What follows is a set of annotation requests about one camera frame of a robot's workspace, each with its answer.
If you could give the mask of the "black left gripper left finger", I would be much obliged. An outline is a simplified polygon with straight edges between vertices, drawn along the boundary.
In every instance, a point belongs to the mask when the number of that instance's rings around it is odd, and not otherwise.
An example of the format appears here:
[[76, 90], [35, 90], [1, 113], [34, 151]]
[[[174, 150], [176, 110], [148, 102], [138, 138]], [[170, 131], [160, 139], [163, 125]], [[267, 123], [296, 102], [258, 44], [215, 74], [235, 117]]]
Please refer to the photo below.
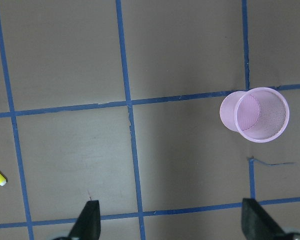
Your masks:
[[87, 201], [74, 226], [69, 232], [68, 240], [98, 240], [101, 235], [101, 213], [98, 200]]

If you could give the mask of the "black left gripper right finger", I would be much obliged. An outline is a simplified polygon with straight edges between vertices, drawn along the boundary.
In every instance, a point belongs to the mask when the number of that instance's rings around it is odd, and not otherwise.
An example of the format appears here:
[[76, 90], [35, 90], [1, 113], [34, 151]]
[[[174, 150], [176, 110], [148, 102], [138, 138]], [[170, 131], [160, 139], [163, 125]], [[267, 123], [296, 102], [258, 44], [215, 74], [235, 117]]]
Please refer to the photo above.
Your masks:
[[243, 198], [241, 230], [246, 240], [283, 240], [286, 233], [253, 198]]

